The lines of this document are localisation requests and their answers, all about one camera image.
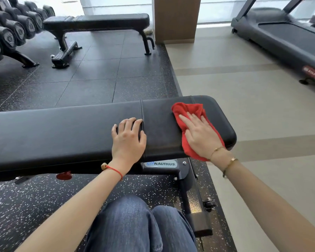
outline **flat bench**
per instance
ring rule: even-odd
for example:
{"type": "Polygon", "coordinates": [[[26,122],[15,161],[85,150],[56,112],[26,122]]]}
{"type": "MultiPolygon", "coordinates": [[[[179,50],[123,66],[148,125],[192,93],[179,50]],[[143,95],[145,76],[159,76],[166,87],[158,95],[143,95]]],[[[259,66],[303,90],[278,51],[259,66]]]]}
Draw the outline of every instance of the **flat bench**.
{"type": "Polygon", "coordinates": [[[154,40],[147,37],[144,29],[149,26],[148,14],[120,14],[120,15],[91,15],[91,16],[58,16],[49,17],[44,22],[44,29],[51,32],[59,41],[60,52],[52,56],[54,68],[69,66],[68,59],[73,50],[80,49],[77,42],[68,47],[65,34],[68,32],[107,31],[107,30],[136,30],[142,36],[145,55],[151,55],[148,41],[155,48],[154,40]]]}
{"type": "MultiPolygon", "coordinates": [[[[202,103],[225,146],[234,146],[233,128],[208,96],[0,112],[0,180],[64,171],[100,173],[100,165],[112,158],[112,126],[130,117],[143,119],[147,135],[140,162],[187,157],[171,110],[176,102],[202,103]]],[[[143,170],[134,167],[131,173],[143,170]]]]}

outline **adjustable bench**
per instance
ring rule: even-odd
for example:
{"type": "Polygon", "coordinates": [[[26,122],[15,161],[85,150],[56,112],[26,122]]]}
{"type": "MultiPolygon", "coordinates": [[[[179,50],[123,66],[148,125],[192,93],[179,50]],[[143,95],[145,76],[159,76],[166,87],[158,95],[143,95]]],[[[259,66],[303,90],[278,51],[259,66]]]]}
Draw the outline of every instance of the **adjustable bench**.
{"type": "Polygon", "coordinates": [[[213,202],[202,201],[191,162],[182,149],[181,130],[171,110],[176,102],[202,103],[225,146],[231,149],[235,145],[233,128],[208,96],[0,112],[0,181],[65,171],[98,174],[100,165],[112,158],[112,126],[125,118],[142,118],[140,129],[147,135],[147,146],[130,174],[175,175],[195,234],[210,235],[206,211],[212,209],[213,202]],[[161,165],[157,162],[161,160],[174,165],[161,165]]]}
{"type": "Polygon", "coordinates": [[[120,15],[91,15],[77,17],[49,17],[43,21],[44,29],[51,32],[59,41],[60,52],[52,56],[54,68],[64,68],[69,66],[68,58],[73,50],[80,49],[77,42],[73,42],[69,47],[65,40],[68,32],[84,31],[107,31],[107,30],[136,30],[142,36],[145,46],[145,55],[151,55],[148,41],[155,48],[152,38],[147,37],[143,32],[149,26],[148,14],[120,14],[120,15]]]}

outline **jeans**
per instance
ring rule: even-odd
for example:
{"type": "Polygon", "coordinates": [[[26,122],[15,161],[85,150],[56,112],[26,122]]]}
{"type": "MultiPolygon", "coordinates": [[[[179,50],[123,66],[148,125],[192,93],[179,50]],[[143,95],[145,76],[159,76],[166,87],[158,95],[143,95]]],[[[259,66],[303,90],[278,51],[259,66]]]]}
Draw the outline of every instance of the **jeans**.
{"type": "Polygon", "coordinates": [[[197,252],[195,242],[188,221],[176,208],[160,205],[150,210],[142,199],[127,195],[97,215],[85,251],[197,252]]]}

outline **hand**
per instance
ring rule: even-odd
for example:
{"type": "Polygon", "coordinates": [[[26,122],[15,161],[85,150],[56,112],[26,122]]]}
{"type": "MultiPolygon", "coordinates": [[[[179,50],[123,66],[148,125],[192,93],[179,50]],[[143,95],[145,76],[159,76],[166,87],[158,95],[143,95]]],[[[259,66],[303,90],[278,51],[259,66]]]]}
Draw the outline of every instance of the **hand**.
{"type": "Polygon", "coordinates": [[[146,148],[147,137],[144,131],[140,132],[140,141],[138,138],[142,119],[135,120],[136,118],[124,119],[119,124],[118,133],[116,124],[111,131],[113,138],[112,162],[116,163],[117,166],[114,168],[123,175],[128,173],[132,165],[139,161],[146,148]]]}
{"type": "Polygon", "coordinates": [[[199,119],[195,114],[187,112],[188,118],[179,115],[188,129],[185,131],[185,137],[190,147],[201,157],[211,158],[215,148],[222,147],[222,143],[217,133],[212,129],[206,119],[201,116],[199,119]]]}

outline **red label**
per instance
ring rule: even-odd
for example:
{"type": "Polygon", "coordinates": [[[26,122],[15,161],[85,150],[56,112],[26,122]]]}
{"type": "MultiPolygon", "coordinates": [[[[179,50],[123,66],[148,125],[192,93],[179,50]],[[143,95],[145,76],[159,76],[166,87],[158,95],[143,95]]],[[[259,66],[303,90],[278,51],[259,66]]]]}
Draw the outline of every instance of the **red label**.
{"type": "Polygon", "coordinates": [[[315,69],[313,69],[312,67],[306,65],[302,68],[302,70],[308,74],[310,77],[315,79],[315,69]]]}

